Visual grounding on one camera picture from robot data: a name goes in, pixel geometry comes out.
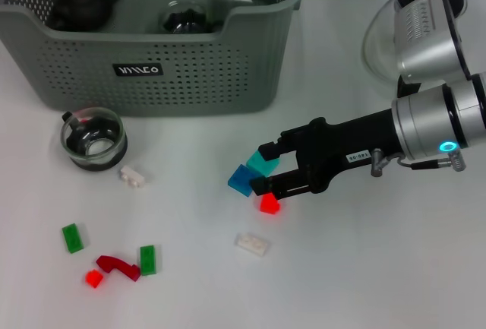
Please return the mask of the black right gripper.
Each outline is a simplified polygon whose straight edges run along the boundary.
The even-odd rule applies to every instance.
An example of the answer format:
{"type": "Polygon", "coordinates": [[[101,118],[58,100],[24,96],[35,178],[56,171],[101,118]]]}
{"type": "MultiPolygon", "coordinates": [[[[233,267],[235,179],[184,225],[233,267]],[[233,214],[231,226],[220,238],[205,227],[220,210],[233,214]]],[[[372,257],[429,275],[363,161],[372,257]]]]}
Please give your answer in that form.
{"type": "Polygon", "coordinates": [[[392,111],[386,109],[341,124],[331,125],[323,117],[309,124],[284,131],[277,142],[258,147],[265,161],[296,152],[298,168],[275,176],[250,181],[257,196],[272,194],[287,198],[327,190],[334,177],[349,169],[371,164],[371,158],[350,162],[347,156],[379,149],[389,156],[397,152],[397,136],[392,111]]]}

